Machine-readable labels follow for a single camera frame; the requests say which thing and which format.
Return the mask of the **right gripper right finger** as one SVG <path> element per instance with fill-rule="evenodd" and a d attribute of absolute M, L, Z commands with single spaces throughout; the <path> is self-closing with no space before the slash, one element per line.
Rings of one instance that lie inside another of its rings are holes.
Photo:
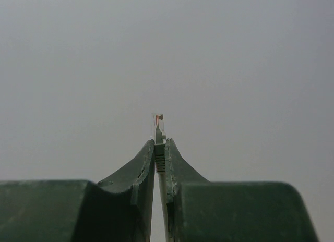
<path fill-rule="evenodd" d="M 198 173 L 181 156 L 174 140 L 166 140 L 165 161 L 165 201 L 164 224 L 167 241 L 175 241 L 175 201 L 182 183 L 208 183 L 209 180 Z"/>

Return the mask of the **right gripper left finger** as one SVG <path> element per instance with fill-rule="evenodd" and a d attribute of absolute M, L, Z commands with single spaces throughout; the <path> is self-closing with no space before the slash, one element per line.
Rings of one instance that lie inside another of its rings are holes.
<path fill-rule="evenodd" d="M 128 163 L 89 182 L 73 241 L 150 241 L 154 190 L 154 141 Z"/>

